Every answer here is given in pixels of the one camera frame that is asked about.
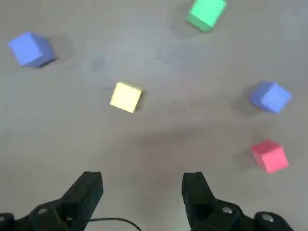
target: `yellow cube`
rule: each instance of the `yellow cube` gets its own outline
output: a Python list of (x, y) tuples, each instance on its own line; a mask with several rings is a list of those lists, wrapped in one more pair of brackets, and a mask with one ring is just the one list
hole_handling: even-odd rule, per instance
[(142, 90), (130, 84), (118, 82), (112, 94), (110, 105), (133, 113), (141, 96)]

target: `cable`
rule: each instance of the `cable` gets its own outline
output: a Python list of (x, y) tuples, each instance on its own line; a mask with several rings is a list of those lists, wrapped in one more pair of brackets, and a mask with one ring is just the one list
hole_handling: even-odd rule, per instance
[(89, 220), (89, 222), (94, 222), (94, 221), (122, 221), (134, 226), (138, 231), (142, 231), (142, 229), (140, 229), (139, 226), (136, 225), (134, 222), (124, 218), (93, 218)]

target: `foam cube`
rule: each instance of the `foam cube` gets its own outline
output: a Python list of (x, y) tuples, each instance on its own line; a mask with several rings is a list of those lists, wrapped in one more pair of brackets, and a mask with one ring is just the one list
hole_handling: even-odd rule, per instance
[(276, 142), (266, 140), (251, 149), (257, 164), (268, 174), (289, 166), (282, 146)]
[(111, 97), (110, 105), (133, 113), (141, 96), (142, 90), (130, 84), (118, 82)]
[(187, 21), (202, 31), (209, 31), (215, 26), (226, 6), (225, 0), (196, 0)]
[(278, 114), (291, 98), (292, 94), (277, 82), (262, 82), (251, 94), (250, 101), (264, 111)]
[(46, 38), (32, 32), (8, 43), (21, 66), (40, 67), (55, 59), (53, 49)]

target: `red cube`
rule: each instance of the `red cube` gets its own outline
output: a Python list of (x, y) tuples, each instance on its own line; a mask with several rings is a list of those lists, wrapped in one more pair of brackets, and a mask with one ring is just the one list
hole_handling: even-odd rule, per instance
[(289, 166), (282, 146), (274, 141), (264, 141), (251, 148), (257, 164), (268, 174)]

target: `screw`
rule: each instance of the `screw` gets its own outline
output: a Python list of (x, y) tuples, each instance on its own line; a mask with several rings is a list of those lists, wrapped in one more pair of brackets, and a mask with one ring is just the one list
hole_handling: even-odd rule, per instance
[(222, 211), (223, 211), (224, 213), (229, 213), (229, 214), (232, 213), (232, 209), (230, 209), (229, 207), (223, 207), (223, 208), (222, 208)]
[(274, 222), (274, 218), (270, 214), (264, 213), (262, 214), (262, 218), (268, 222)]

